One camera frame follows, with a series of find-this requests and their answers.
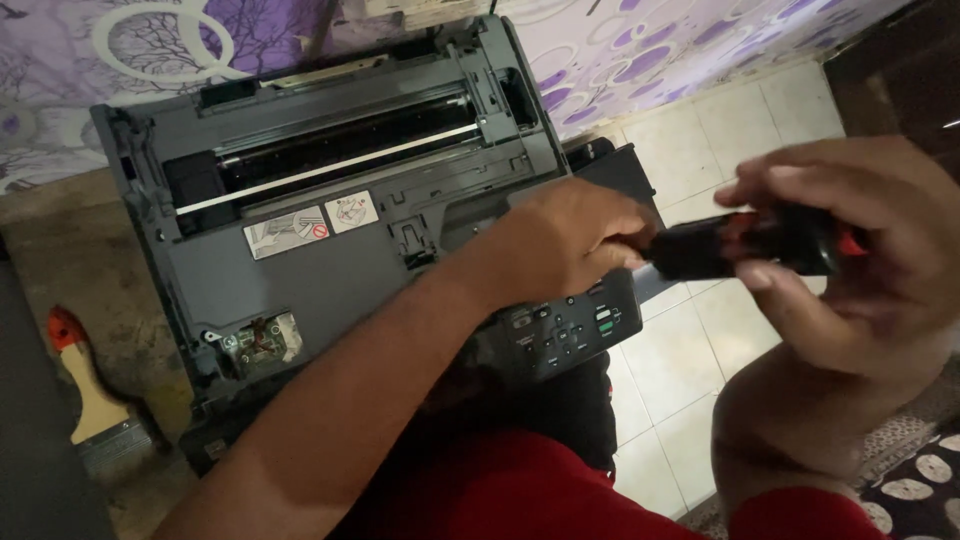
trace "printer control panel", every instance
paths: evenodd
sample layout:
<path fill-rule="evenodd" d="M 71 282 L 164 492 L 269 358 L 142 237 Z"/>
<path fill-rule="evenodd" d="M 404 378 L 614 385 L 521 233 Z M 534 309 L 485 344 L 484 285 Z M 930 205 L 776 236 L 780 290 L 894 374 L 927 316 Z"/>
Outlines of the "printer control panel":
<path fill-rule="evenodd" d="M 546 380 L 638 333 L 633 286 L 629 270 L 616 270 L 584 294 L 504 311 L 511 356 L 533 381 Z"/>

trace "control panel button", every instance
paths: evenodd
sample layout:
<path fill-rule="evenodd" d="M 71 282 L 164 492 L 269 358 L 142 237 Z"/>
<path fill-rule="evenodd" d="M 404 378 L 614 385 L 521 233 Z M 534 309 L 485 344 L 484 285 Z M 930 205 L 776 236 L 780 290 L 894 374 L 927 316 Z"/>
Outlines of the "control panel button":
<path fill-rule="evenodd" d="M 514 321 L 514 328 L 523 328 L 532 322 L 534 322 L 534 320 L 530 318 L 530 315 L 524 315 Z"/>

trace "disassembled printer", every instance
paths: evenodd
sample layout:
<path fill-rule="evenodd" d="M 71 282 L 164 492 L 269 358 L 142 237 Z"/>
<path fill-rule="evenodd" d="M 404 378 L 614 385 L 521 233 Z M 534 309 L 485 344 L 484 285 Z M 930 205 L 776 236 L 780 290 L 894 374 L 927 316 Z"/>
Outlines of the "disassembled printer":
<path fill-rule="evenodd" d="M 332 68 L 91 112 L 193 386 L 181 446 L 201 474 L 299 366 L 521 192 L 570 174 L 495 16 Z M 614 158 L 638 172 L 610 182 L 649 202 L 632 147 Z M 507 388 L 549 378 L 640 331 L 633 287 L 616 271 L 502 310 L 455 364 Z"/>

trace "warning sticker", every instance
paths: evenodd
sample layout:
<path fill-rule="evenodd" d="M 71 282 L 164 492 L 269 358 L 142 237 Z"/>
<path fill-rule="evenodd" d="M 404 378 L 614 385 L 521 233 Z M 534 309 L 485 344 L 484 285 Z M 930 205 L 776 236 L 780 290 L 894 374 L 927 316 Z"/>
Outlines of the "warning sticker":
<path fill-rule="evenodd" d="M 244 227 L 253 258 L 283 253 L 330 236 L 320 207 L 310 207 Z"/>
<path fill-rule="evenodd" d="M 361 191 L 330 201 L 324 205 L 330 215 L 330 225 L 335 233 L 343 233 L 378 221 L 369 191 Z"/>

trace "purple patterned wallpaper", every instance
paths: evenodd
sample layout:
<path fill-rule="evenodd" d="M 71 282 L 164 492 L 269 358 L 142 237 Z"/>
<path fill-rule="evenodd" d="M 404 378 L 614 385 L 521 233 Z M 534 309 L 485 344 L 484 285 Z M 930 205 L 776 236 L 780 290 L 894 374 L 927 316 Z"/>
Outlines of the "purple patterned wallpaper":
<path fill-rule="evenodd" d="M 325 0 L 0 0 L 0 194 L 106 165 L 86 109 L 290 65 Z M 325 51 L 402 40 L 344 0 Z M 909 0 L 500 0 L 558 132 L 829 48 Z"/>

